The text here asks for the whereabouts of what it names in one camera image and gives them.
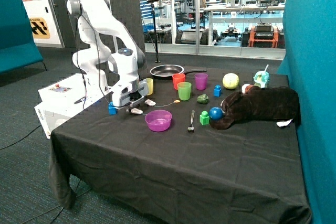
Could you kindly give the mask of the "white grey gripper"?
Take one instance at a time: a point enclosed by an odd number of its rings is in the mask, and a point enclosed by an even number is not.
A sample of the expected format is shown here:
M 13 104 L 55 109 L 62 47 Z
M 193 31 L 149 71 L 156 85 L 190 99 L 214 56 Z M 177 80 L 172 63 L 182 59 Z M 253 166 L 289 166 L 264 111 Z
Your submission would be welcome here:
M 141 81 L 122 82 L 119 80 L 112 88 L 112 103 L 116 108 L 126 108 L 130 113 L 135 106 L 140 106 L 144 102 L 149 89 L 146 79 Z

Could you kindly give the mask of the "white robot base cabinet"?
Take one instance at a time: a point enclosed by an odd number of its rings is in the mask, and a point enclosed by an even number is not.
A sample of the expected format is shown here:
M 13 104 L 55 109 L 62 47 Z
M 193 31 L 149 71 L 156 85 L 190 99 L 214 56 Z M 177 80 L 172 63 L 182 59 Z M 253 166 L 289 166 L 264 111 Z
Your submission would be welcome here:
M 38 90 L 41 103 L 35 106 L 47 138 L 52 130 L 99 101 L 111 92 L 111 86 L 97 77 L 76 73 Z

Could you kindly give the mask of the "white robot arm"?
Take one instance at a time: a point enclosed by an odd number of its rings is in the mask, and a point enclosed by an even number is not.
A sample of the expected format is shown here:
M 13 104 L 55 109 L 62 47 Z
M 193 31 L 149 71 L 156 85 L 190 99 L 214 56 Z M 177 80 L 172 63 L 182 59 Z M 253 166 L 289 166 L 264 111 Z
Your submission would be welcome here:
M 149 93 L 146 58 L 125 25 L 111 13 L 106 0 L 68 0 L 68 12 L 88 48 L 74 53 L 76 67 L 86 76 L 89 91 L 111 93 L 112 105 L 131 111 Z

